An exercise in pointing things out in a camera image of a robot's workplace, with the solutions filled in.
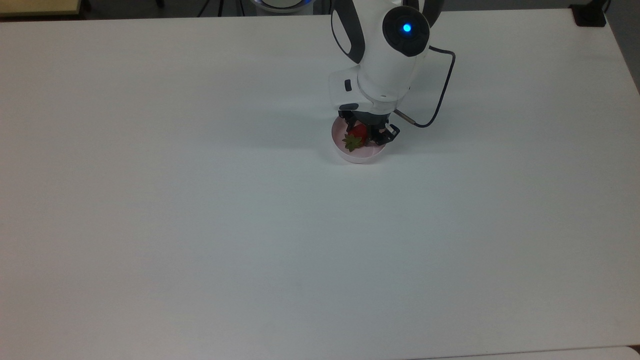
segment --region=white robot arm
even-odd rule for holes
[[[341,117],[365,124],[378,145],[399,132],[388,117],[422,66],[443,2],[334,0],[333,35],[356,65],[330,75],[330,97]]]

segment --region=white table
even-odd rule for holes
[[[370,165],[330,145],[328,17],[0,33],[3,360],[640,343],[640,97],[608,26],[443,13],[440,116],[394,118]]]

